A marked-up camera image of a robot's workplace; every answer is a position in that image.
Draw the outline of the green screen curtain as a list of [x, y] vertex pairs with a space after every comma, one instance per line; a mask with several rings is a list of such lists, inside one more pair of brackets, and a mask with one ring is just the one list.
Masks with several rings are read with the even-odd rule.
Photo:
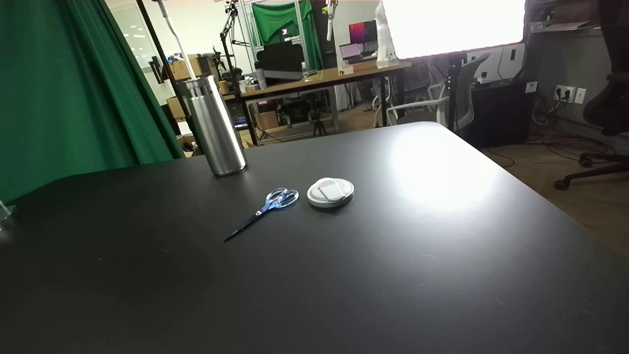
[[0, 0], [0, 198], [182, 155], [103, 0]]

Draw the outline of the bright softbox light panel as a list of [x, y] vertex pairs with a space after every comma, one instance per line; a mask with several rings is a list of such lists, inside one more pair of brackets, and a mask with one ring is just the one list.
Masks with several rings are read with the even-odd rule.
[[516, 43], [526, 0], [382, 0], [398, 59]]

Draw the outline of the black office chair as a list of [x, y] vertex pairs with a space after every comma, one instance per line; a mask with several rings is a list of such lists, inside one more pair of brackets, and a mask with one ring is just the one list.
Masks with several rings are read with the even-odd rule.
[[[583, 108], [583, 120], [599, 125], [602, 135], [629, 129], [629, 0], [597, 0], [599, 27], [610, 62], [610, 72], [602, 90]], [[581, 153], [579, 163], [593, 159], [612, 161], [606, 167], [569, 173], [553, 180], [553, 188], [563, 190], [573, 179], [622, 173], [629, 169], [626, 155]]]

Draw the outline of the green cloth on stand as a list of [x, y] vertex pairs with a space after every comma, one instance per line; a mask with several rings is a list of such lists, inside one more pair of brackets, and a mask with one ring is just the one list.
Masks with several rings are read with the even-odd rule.
[[251, 3], [251, 13], [260, 45], [280, 43], [300, 35], [310, 68], [321, 66], [319, 43], [310, 0], [298, 3]]

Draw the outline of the stainless steel jar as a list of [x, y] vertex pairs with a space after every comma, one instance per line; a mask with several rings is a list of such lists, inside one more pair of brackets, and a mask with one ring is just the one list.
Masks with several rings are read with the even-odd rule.
[[211, 173], [223, 177], [243, 171], [247, 159], [213, 76], [184, 80], [182, 96], [192, 118], [196, 143]]

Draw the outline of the wooden background desk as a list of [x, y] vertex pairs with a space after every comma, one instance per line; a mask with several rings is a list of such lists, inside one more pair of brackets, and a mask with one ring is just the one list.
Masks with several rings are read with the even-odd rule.
[[386, 84], [384, 78], [390, 74], [398, 74], [404, 68], [408, 68], [408, 62], [394, 61], [394, 62], [357, 62], [347, 66], [333, 66], [333, 68], [321, 68], [312, 70], [306, 76], [290, 82], [272, 84], [266, 88], [255, 88], [251, 92], [235, 92], [235, 94], [223, 94], [221, 100], [225, 104], [235, 104], [241, 108], [249, 131], [249, 139], [253, 145], [258, 143], [258, 137], [262, 135], [262, 129], [255, 125], [249, 104], [260, 102], [260, 100], [278, 100], [292, 94], [306, 94], [315, 90], [331, 90], [335, 84], [345, 84], [353, 80], [374, 80], [378, 84], [378, 123], [386, 123]]

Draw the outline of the blue handled scissors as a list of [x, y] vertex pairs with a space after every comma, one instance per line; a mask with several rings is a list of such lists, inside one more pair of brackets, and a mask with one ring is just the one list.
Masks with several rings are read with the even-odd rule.
[[225, 236], [225, 241], [233, 239], [253, 222], [260, 220], [264, 214], [292, 206], [298, 200], [298, 196], [300, 192], [288, 186], [278, 186], [266, 192], [262, 198], [262, 204], [239, 228], [235, 228], [229, 236]]

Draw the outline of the small black tripod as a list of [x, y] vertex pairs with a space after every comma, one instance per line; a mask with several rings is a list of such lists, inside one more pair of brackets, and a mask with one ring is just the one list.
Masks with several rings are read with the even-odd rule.
[[312, 121], [312, 135], [314, 135], [314, 137], [327, 133], [327, 131], [325, 131], [325, 125], [323, 125], [323, 121], [321, 121], [321, 118], [319, 118], [319, 110], [310, 110], [310, 112], [308, 112], [308, 118], [310, 118], [310, 121]]

